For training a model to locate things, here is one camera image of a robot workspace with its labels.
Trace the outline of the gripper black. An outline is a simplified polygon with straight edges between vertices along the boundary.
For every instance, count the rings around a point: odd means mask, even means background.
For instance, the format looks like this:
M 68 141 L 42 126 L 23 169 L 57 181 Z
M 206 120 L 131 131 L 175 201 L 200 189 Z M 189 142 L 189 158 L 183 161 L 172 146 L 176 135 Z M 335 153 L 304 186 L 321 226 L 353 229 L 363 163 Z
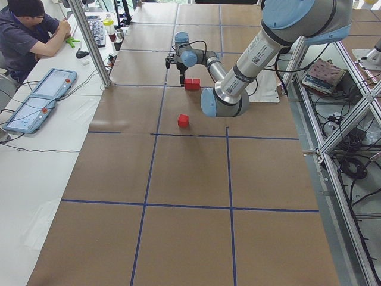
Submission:
M 180 73 L 179 73 L 180 86 L 184 86 L 184 84 L 185 84 L 185 73 L 184 72 L 188 68 L 183 63 L 177 63 L 176 67 L 180 71 Z

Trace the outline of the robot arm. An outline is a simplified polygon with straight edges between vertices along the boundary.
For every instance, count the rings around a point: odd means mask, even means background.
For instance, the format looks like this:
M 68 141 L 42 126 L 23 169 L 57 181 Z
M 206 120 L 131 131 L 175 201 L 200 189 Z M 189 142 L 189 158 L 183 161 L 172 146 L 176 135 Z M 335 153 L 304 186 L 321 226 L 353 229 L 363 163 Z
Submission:
M 165 64 L 177 66 L 181 81 L 186 69 L 205 66 L 215 84 L 202 91 L 202 112 L 209 117 L 240 116 L 249 106 L 246 87 L 283 48 L 301 36 L 308 46 L 340 41 L 348 36 L 351 19 L 351 1 L 265 1 L 260 32 L 229 71 L 215 52 L 193 48 L 185 32 L 175 35 L 174 52 Z

